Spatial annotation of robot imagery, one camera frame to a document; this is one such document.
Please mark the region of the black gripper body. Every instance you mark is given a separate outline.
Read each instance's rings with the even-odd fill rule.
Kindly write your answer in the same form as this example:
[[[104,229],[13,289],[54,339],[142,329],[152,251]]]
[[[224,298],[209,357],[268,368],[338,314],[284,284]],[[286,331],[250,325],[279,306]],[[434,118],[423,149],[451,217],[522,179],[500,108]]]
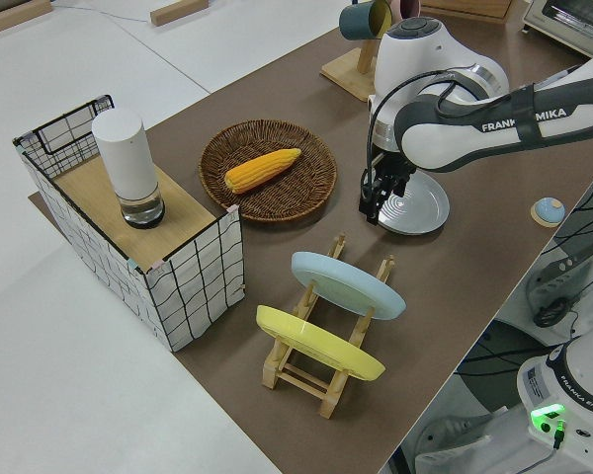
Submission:
[[[408,182],[416,171],[416,166],[399,153],[382,152],[374,159],[374,169],[377,180]]]

